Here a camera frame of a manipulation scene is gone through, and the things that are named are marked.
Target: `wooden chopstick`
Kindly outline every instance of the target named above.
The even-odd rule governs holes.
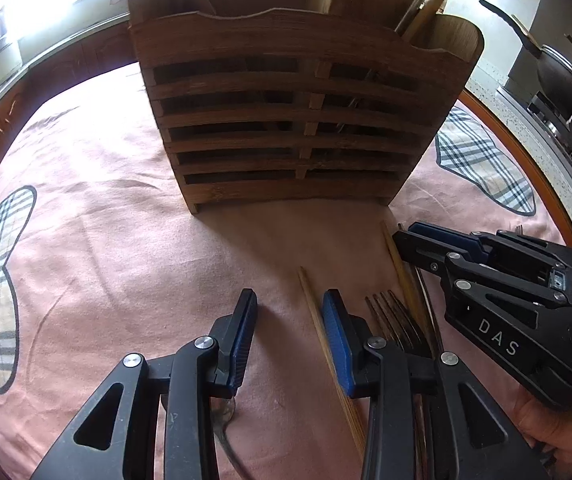
[[[319,343],[322,346],[323,356],[325,357],[326,364],[328,364],[328,369],[330,370],[330,375],[333,378],[333,383],[335,384],[335,391],[337,392],[337,397],[339,397],[339,403],[343,410],[343,414],[346,417],[348,426],[351,428],[352,439],[357,447],[357,452],[359,453],[359,459],[363,462],[364,453],[366,450],[366,431],[364,429],[364,424],[357,412],[357,406],[353,399],[346,397],[346,394],[339,386],[339,381],[337,380],[337,373],[335,372],[335,364],[333,363],[333,355],[330,351],[330,346],[328,345],[328,339],[326,338],[325,328],[323,326],[323,320],[319,309],[319,304],[315,299],[315,294],[313,292],[312,286],[310,285],[310,280],[308,279],[306,269],[304,267],[299,267],[299,281],[301,282],[301,288],[304,289],[304,295],[306,297],[306,304],[310,310],[310,316],[313,318],[313,324],[317,332],[317,337],[319,338]]]
[[[437,10],[443,2],[444,0],[426,0],[413,21],[408,25],[408,28],[403,32],[402,39],[408,43],[412,43],[419,31],[434,18],[435,13],[437,13]]]
[[[421,315],[421,306],[419,304],[419,298],[417,297],[417,291],[415,285],[410,279],[410,276],[405,270],[403,266],[402,257],[399,255],[399,251],[397,251],[397,246],[393,241],[393,237],[388,232],[388,227],[386,226],[386,222],[381,221],[381,232],[384,234],[384,238],[386,239],[386,247],[388,248],[388,253],[393,260],[393,265],[395,266],[395,270],[397,271],[397,278],[399,279],[399,285],[402,288],[403,293],[403,300],[405,306],[408,307],[408,310],[415,320],[421,326],[421,329],[424,330],[424,320],[423,316]]]

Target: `finger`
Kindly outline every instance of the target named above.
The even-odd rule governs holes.
[[[526,443],[530,446],[530,447],[535,447],[537,445],[537,440],[534,439],[533,437],[531,437],[530,435],[522,435],[522,437],[524,438],[524,440],[526,441]]]
[[[572,463],[557,460],[552,467],[552,471],[554,471],[553,478],[556,480],[569,480],[572,478]]]
[[[522,433],[554,447],[564,444],[560,439],[559,414],[543,406],[534,397],[526,398],[520,405],[516,403],[514,418],[515,425]]]

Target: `wooden utensil holder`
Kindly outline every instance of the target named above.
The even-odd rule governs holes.
[[[381,25],[293,9],[175,14],[131,35],[192,213],[231,200],[389,203],[483,49],[475,25],[444,15],[416,46]]]

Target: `metal spoon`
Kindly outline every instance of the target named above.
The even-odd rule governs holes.
[[[235,414],[235,398],[231,399],[217,399],[211,397],[210,399],[210,418],[212,420],[212,431],[217,437],[221,448],[226,453],[230,464],[235,468],[237,474],[242,480],[253,480],[253,476],[248,472],[248,469],[241,463],[239,457],[234,452],[233,448],[228,442],[226,436],[226,426]]]

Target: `countertop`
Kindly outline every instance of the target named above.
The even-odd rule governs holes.
[[[13,74],[5,83],[3,83],[0,86],[0,100],[8,93],[8,90],[10,90],[14,85],[16,85],[16,83],[18,83],[23,77],[26,76],[26,74],[30,71],[30,69],[34,68],[39,63],[42,63],[49,57],[54,56],[54,54],[63,50],[67,46],[76,43],[77,41],[81,41],[84,38],[87,38],[88,36],[95,34],[96,32],[105,30],[106,28],[112,27],[113,25],[117,25],[118,23],[127,22],[128,16],[129,14],[126,12],[124,14],[120,14],[104,22],[96,23],[92,27],[86,28],[81,32],[78,32],[77,34],[69,36],[65,40],[62,40],[56,45],[52,46],[51,48],[45,50],[39,56],[34,57],[29,62],[24,63],[24,65],[19,69],[18,72]]]
[[[550,182],[572,221],[572,175],[546,140],[497,91],[490,91],[479,84],[475,72],[466,83],[466,88],[486,105],[522,144]]]

